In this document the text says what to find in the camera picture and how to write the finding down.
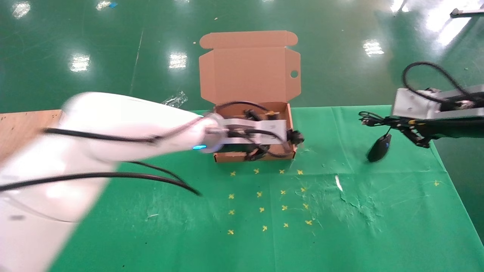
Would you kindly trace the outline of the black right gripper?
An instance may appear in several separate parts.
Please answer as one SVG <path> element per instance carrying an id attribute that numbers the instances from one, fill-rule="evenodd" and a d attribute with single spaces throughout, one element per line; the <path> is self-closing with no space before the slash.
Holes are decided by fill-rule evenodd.
<path id="1" fill-rule="evenodd" d="M 458 119 L 409 119 L 387 116 L 386 125 L 401 128 L 401 133 L 415 146 L 430 148 L 430 141 L 439 138 L 483 138 L 482 117 Z"/>

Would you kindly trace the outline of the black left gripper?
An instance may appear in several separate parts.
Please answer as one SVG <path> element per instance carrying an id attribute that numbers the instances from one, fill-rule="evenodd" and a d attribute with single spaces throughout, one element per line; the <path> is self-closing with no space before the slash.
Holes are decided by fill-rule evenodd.
<path id="1" fill-rule="evenodd" d="M 304 135 L 298 130 L 288 130 L 289 143 L 293 146 L 302 144 Z M 245 144 L 242 147 L 244 156 L 242 161 L 290 160 L 291 148 L 285 144 Z"/>

